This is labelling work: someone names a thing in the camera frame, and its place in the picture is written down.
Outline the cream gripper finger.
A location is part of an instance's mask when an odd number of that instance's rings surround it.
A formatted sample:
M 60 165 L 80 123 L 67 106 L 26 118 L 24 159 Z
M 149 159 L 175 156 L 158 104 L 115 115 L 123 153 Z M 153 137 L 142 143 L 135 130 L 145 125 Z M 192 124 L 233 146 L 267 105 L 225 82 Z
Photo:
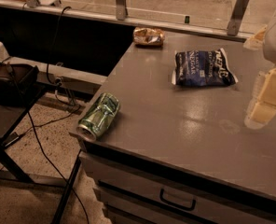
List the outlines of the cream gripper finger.
M 259 72 L 253 87 L 244 124 L 250 129 L 261 129 L 276 116 L 276 65 L 267 73 Z
M 267 26 L 263 26 L 254 35 L 247 38 L 246 41 L 243 43 L 243 46 L 246 49 L 250 49 L 250 50 L 260 50 L 260 49 L 262 49 L 266 30 L 267 30 Z

